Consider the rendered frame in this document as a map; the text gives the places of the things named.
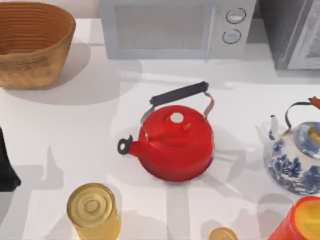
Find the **blue and white teapot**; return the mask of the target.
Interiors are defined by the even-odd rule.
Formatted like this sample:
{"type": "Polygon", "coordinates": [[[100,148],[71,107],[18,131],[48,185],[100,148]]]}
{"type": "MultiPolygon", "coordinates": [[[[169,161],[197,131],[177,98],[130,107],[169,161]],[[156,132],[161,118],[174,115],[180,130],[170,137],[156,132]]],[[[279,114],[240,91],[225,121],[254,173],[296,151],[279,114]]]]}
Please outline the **blue and white teapot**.
{"type": "Polygon", "coordinates": [[[271,147],[264,157],[266,170],[291,193],[320,195],[320,122],[307,121],[292,127],[289,110],[284,120],[287,129],[280,133],[276,116],[270,116],[271,147]]]}

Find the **pale microwave oven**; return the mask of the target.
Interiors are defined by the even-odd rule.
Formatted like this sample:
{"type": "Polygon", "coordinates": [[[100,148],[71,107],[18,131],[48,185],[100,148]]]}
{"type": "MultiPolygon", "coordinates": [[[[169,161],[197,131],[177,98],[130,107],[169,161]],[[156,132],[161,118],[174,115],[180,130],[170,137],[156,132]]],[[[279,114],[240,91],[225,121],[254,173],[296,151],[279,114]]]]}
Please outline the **pale microwave oven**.
{"type": "Polygon", "coordinates": [[[110,59],[237,59],[242,56],[257,0],[99,0],[106,54],[110,59]],[[245,19],[230,24],[229,10],[245,19]],[[222,40],[236,29],[235,44],[222,40]]]}

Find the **woven brown basket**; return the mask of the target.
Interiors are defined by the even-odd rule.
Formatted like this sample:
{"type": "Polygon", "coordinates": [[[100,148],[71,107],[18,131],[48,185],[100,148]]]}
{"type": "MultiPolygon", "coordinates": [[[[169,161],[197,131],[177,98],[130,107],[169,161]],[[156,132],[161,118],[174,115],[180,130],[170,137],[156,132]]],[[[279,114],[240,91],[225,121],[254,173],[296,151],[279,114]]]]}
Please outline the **woven brown basket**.
{"type": "Polygon", "coordinates": [[[53,84],[67,60],[76,21],[56,5],[0,1],[0,88],[53,84]]]}

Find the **red kettle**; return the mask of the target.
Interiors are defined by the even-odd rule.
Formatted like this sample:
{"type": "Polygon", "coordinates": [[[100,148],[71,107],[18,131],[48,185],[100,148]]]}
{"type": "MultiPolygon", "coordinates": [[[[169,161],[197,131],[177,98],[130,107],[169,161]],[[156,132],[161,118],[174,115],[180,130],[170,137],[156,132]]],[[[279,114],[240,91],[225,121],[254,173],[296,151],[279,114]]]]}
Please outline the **red kettle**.
{"type": "Polygon", "coordinates": [[[118,141],[121,155],[132,155],[151,175],[168,182],[184,182],[207,170],[214,156],[214,132],[208,115],[215,101],[205,81],[153,96],[140,119],[138,139],[118,141]],[[203,113],[172,102],[203,93],[210,99],[203,113]]]}

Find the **large gold can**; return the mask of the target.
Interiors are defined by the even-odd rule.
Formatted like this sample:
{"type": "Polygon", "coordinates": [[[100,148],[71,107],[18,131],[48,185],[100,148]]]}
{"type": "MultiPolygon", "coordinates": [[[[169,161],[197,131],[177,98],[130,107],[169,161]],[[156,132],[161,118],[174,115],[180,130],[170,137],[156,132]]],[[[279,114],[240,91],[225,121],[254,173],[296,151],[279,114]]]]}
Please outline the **large gold can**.
{"type": "Polygon", "coordinates": [[[79,240],[117,240],[121,220],[107,186],[98,182],[79,186],[68,198],[66,213],[79,240]]]}

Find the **microwave knob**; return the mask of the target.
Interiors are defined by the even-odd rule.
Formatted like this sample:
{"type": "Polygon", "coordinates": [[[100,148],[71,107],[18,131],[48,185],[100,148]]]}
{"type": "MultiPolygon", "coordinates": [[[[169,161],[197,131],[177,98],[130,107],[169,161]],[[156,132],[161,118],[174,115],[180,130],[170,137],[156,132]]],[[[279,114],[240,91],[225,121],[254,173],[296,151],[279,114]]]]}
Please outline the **microwave knob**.
{"type": "Polygon", "coordinates": [[[243,8],[231,9],[226,13],[226,20],[230,24],[239,24],[246,18],[246,11],[243,8]]]}
{"type": "Polygon", "coordinates": [[[225,31],[222,35],[222,40],[224,43],[228,45],[236,44],[240,41],[242,37],[242,34],[237,29],[230,29],[228,31],[225,31]]]}

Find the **red container with yellow lid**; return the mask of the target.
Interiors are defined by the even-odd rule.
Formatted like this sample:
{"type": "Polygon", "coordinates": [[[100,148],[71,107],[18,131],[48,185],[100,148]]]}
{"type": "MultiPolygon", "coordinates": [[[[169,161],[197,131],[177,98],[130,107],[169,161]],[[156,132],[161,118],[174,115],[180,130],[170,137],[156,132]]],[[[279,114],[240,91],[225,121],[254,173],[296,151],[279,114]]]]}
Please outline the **red container with yellow lid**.
{"type": "Polygon", "coordinates": [[[296,201],[267,240],[320,240],[320,197],[296,201]]]}

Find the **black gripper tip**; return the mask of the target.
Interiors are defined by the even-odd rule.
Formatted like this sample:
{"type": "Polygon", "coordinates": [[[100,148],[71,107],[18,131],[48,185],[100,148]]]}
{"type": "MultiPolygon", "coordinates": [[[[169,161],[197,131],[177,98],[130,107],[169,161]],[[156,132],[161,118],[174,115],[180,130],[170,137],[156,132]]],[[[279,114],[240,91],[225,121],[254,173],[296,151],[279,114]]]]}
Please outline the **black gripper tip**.
{"type": "Polygon", "coordinates": [[[21,185],[21,179],[12,167],[0,127],[0,192],[14,192],[21,185]]]}

